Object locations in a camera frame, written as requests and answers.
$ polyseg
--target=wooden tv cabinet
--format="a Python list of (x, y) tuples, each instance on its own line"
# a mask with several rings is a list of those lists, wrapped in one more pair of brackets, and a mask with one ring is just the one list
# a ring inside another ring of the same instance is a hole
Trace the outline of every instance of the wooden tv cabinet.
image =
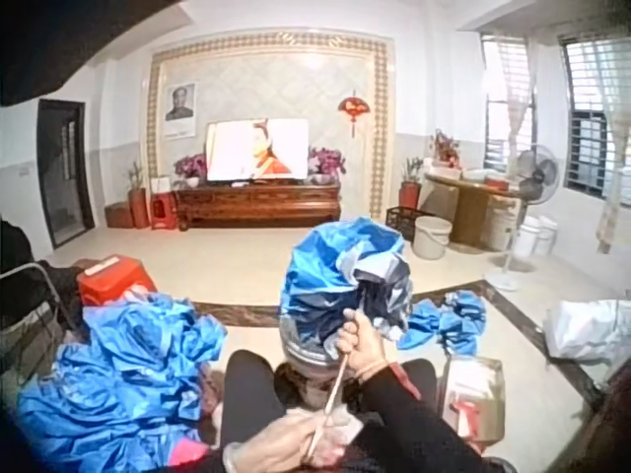
[(174, 192), (179, 229), (189, 227), (312, 227), (339, 220), (339, 186), (205, 184)]

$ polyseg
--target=standing fan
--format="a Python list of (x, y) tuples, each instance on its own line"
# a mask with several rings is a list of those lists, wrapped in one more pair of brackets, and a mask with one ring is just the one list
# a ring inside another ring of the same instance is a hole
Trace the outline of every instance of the standing fan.
[(511, 231), (506, 261), (502, 269), (495, 269), (484, 275), (484, 279), (497, 289), (516, 291), (519, 284), (515, 274), (509, 271), (513, 260), (513, 242), (520, 225), (526, 217), (530, 205), (542, 204), (549, 200), (559, 186), (559, 163), (550, 150), (534, 145), (517, 158), (517, 176), (512, 182), (520, 191), (523, 207), (516, 226)]

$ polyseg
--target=door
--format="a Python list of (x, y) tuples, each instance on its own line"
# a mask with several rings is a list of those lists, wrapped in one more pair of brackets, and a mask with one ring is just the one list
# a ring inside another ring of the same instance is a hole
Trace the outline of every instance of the door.
[(39, 191), (54, 248), (95, 225), (86, 180), (84, 111), (82, 102), (39, 101)]

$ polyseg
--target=white plastic bag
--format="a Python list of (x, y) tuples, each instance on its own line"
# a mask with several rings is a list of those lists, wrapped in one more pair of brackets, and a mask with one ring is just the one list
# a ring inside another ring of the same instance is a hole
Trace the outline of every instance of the white plastic bag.
[(561, 302), (543, 322), (552, 358), (612, 360), (631, 344), (631, 301)]

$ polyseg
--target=red stool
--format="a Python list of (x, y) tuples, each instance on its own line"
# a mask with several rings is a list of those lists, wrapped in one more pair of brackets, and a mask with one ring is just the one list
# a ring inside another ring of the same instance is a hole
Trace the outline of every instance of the red stool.
[(174, 230), (177, 227), (174, 195), (170, 192), (151, 195), (152, 230)]
[(86, 269), (77, 277), (77, 282), (84, 305), (104, 305), (116, 301), (132, 286), (156, 292), (156, 285), (142, 263), (119, 254)]

